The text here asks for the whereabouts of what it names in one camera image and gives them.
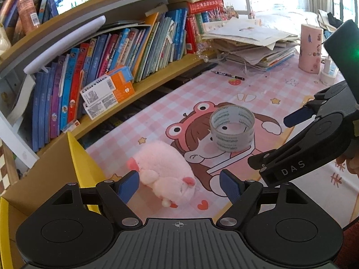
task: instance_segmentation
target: barcode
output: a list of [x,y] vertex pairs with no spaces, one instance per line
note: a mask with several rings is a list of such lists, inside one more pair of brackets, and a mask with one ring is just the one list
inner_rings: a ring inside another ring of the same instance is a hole
[[117,103],[117,99],[113,94],[110,94],[110,96],[107,96],[102,100],[102,103],[107,109],[111,107],[113,104]]
[[87,97],[87,100],[89,101],[90,104],[94,103],[96,100],[98,100],[98,96],[96,94],[95,91],[89,91],[87,94],[86,94],[86,97]]
[[109,80],[107,81],[107,85],[110,87],[110,90],[111,90],[111,91],[113,91],[113,90],[115,89],[114,84],[112,83],[112,80],[111,80],[111,79],[109,79]]
[[32,24],[33,24],[34,26],[40,24],[39,18],[37,17],[37,14],[36,14],[36,13],[32,13],[32,14],[30,15],[30,17],[31,17],[31,20],[32,20]]

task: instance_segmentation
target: desk mat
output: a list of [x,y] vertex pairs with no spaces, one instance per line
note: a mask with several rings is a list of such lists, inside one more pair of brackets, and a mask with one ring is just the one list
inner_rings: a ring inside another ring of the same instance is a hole
[[[212,217],[216,220],[230,205],[220,189],[219,172],[226,168],[242,180],[259,180],[258,171],[247,164],[249,156],[285,143],[293,128],[284,126],[283,117],[326,88],[319,81],[319,75],[298,68],[297,56],[265,73],[234,62],[218,65],[213,70],[245,80],[207,71],[151,104],[87,149],[108,177],[125,175],[128,158],[142,144],[153,140],[171,144],[184,155],[197,178],[193,199],[184,206],[164,208],[151,189],[141,185],[128,204],[143,220],[147,217]],[[339,74],[337,81],[340,80],[343,78]],[[254,146],[241,153],[222,152],[211,141],[209,117],[214,110],[230,103],[250,109],[256,117]],[[186,122],[183,125],[186,130],[178,131],[176,124],[183,122]],[[186,146],[182,147],[178,139],[170,139],[170,134],[171,138],[184,136]],[[351,175],[345,165],[336,167],[334,162],[318,170],[323,171],[309,173],[295,183],[344,226],[358,215],[358,177]],[[316,188],[318,183],[323,189],[320,193]]]

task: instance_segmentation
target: purple book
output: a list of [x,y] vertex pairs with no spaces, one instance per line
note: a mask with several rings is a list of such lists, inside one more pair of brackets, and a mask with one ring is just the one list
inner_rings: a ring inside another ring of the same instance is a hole
[[59,87],[61,81],[62,67],[65,62],[65,56],[59,56],[59,60],[57,62],[55,78],[53,82],[53,98],[51,100],[51,120],[50,120],[50,137],[57,137],[57,121],[58,121],[58,108],[59,108]]

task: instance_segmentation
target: roll of tape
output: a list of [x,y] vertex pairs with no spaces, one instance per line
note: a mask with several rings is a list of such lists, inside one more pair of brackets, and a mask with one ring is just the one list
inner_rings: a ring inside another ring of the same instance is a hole
[[254,140],[254,121],[254,114],[242,106],[219,108],[210,118],[214,143],[225,152],[246,150]]

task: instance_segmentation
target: plush pig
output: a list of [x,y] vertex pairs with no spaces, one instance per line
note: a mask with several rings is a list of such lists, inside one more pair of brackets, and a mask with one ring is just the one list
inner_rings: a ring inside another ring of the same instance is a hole
[[182,155],[161,141],[149,142],[127,161],[130,170],[139,172],[140,181],[162,199],[162,206],[188,203],[195,192],[195,176]]

